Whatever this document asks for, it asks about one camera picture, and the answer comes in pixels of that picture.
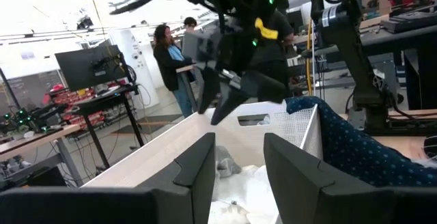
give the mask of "blue polka dot fabric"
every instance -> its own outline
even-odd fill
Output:
[[[356,130],[317,97],[289,98],[287,112],[318,105],[324,161],[373,186],[437,186],[437,169],[411,162]]]

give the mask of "yellow tag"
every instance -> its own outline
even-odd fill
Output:
[[[258,28],[261,31],[261,35],[264,38],[267,38],[270,40],[277,40],[278,39],[278,31],[265,28],[264,24],[262,23],[262,20],[260,18],[257,18],[257,20],[255,20],[255,28]]]
[[[77,94],[78,94],[79,96],[83,96],[83,95],[85,95],[85,92],[86,92],[85,89],[81,89],[81,90],[77,91]]]

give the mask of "white plastic basket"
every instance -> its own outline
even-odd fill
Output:
[[[166,167],[207,132],[215,132],[216,144],[227,148],[240,166],[265,165],[264,135],[273,132],[308,153],[322,157],[317,106],[288,114],[286,104],[259,102],[244,104],[219,125],[211,126],[214,109],[191,115],[141,149],[89,181],[86,187],[135,187]],[[241,126],[238,118],[269,115],[265,125]],[[281,223],[279,218],[274,223]]]

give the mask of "person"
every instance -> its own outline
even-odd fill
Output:
[[[153,56],[155,56],[158,62],[165,87],[173,92],[182,115],[187,118],[193,113],[193,108],[182,82],[182,77],[176,73],[176,70],[191,65],[191,60],[185,59],[182,56],[180,49],[174,44],[170,28],[167,25],[157,26],[154,38],[156,39],[156,45],[153,50]]]
[[[189,17],[185,18],[184,26],[185,26],[186,31],[188,31],[188,32],[194,31],[196,26],[197,26],[197,21],[196,21],[196,19],[189,16]]]
[[[272,18],[266,24],[269,29],[278,31],[278,40],[266,40],[260,44],[251,60],[250,68],[257,70],[285,85],[285,97],[290,97],[290,78],[288,75],[285,46],[292,44],[294,30],[280,11],[275,10]]]

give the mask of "black jacket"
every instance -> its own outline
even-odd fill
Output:
[[[178,90],[178,75],[176,69],[191,65],[191,60],[173,60],[169,50],[161,45],[155,46],[153,56],[155,56],[158,62],[159,71],[163,77],[165,87],[167,87],[169,91]]]

